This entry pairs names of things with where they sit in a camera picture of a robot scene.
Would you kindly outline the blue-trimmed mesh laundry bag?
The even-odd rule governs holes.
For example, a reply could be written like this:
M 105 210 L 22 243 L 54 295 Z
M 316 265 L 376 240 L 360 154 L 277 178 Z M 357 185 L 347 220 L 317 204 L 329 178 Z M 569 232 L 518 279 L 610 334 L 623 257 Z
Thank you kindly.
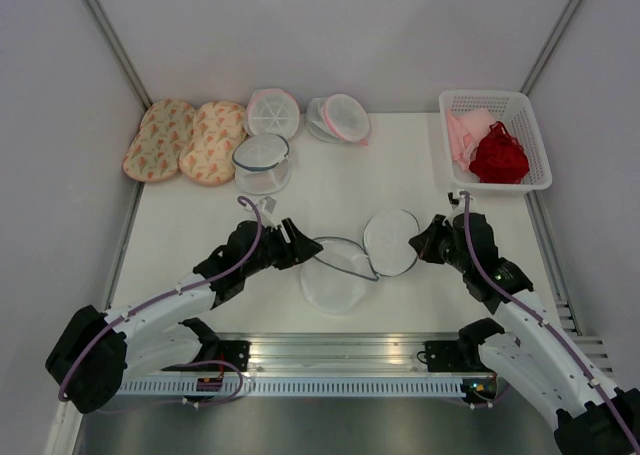
M 413 268 L 417 255 L 409 240 L 419 232 L 419 222 L 411 212 L 384 209 L 369 219 L 360 242 L 339 236 L 317 237 L 322 251 L 305 262 L 300 272 L 304 298 L 325 314 L 353 311 L 375 283 Z

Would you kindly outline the red lace bra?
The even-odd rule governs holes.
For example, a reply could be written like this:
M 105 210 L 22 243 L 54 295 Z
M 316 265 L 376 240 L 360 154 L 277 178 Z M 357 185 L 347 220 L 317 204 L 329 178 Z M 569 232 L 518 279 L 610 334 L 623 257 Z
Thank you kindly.
M 469 169 L 481 183 L 519 184 L 530 166 L 523 146 L 498 121 L 479 143 Z

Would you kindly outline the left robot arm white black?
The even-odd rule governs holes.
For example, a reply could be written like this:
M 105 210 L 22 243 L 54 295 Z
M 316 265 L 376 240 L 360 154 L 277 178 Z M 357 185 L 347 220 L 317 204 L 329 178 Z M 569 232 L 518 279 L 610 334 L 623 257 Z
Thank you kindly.
M 322 249 L 290 219 L 277 227 L 243 221 L 174 289 L 138 306 L 80 308 L 45 361 L 60 401 L 88 414 L 138 376 L 185 364 L 209 370 L 218 359 L 217 340 L 199 314 L 241 293 L 246 280 L 260 271 L 292 268 Z

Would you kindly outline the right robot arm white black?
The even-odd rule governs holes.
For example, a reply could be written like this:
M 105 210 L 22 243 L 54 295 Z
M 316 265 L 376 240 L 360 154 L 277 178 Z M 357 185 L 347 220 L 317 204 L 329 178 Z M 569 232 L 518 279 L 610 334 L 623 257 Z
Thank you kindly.
M 531 280 L 500 256 L 485 216 L 437 215 L 409 244 L 419 260 L 455 268 L 490 313 L 459 330 L 463 367 L 501 376 L 546 420 L 563 454 L 638 453 L 638 390 L 620 388 L 548 318 Z

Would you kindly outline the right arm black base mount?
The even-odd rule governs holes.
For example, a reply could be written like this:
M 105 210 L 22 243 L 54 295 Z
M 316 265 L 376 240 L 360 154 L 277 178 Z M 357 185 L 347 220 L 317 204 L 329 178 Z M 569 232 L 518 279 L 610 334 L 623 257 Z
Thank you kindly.
M 429 373 L 490 373 L 480 360 L 477 348 L 458 340 L 424 342 Z

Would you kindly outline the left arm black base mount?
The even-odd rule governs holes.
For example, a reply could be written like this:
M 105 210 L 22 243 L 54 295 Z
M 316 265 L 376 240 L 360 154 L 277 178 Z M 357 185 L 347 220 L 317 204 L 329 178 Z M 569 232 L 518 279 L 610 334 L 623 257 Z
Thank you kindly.
M 181 368 L 178 365 L 163 368 L 164 372 L 205 372 L 205 371 L 230 371 L 227 366 L 212 363 L 212 360 L 225 361 L 234 365 L 241 372 L 246 372 L 250 359 L 251 343 L 248 340 L 219 340 L 214 351 L 212 348 L 199 353 L 195 361 L 207 361 L 206 365 L 189 366 Z

